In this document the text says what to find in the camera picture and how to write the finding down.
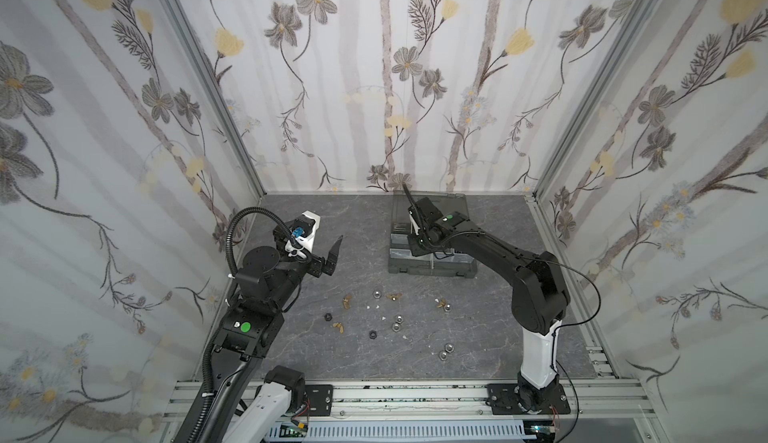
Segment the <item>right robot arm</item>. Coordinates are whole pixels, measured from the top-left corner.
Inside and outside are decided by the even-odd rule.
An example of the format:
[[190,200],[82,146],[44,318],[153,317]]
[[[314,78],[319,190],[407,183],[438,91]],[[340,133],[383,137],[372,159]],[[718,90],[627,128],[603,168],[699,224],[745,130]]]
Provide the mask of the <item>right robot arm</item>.
[[535,254],[481,229],[461,213],[444,213],[428,197],[415,199],[407,186],[413,256],[465,254],[493,270],[512,289],[511,313],[522,327],[523,358],[512,386],[488,390],[486,404],[501,415],[577,414],[571,408],[556,358],[559,332],[571,296],[563,272],[580,272],[549,252]]

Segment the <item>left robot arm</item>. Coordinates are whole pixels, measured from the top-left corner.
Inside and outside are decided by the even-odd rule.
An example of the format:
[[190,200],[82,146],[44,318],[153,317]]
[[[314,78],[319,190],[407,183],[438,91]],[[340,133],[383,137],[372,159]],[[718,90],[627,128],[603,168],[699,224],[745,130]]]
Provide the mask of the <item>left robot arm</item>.
[[[237,260],[235,232],[250,215],[274,223],[274,243]],[[235,291],[203,352],[202,383],[176,441],[263,442],[281,417],[288,418],[299,435],[307,434],[311,399],[302,372],[276,366],[267,372],[252,403],[245,403],[243,396],[300,296],[304,278],[335,272],[339,242],[325,257],[313,251],[320,222],[310,211],[284,222],[263,207],[248,207],[232,217],[224,252]]]

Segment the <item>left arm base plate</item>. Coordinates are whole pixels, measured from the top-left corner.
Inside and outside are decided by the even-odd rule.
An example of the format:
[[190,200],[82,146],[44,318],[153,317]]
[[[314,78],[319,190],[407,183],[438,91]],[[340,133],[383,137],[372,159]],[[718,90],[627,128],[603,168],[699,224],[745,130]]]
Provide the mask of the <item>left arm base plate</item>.
[[330,384],[307,385],[297,416],[328,417],[334,401],[334,386]]

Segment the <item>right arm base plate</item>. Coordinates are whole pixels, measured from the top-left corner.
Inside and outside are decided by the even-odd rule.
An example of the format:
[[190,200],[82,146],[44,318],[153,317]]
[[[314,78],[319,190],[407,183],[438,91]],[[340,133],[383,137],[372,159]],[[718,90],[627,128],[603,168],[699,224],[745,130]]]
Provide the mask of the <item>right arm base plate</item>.
[[563,387],[553,383],[544,389],[530,385],[488,384],[485,403],[494,415],[569,415],[571,407]]

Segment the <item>green compartment organizer box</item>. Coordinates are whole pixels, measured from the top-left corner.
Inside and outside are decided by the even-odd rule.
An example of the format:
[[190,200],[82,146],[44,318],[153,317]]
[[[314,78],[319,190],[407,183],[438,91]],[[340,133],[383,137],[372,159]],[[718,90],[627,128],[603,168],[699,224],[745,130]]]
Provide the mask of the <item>green compartment organizer box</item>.
[[388,272],[418,276],[472,279],[477,261],[468,254],[440,246],[443,236],[425,224],[448,221],[456,213],[469,217],[464,194],[396,190],[392,207]]

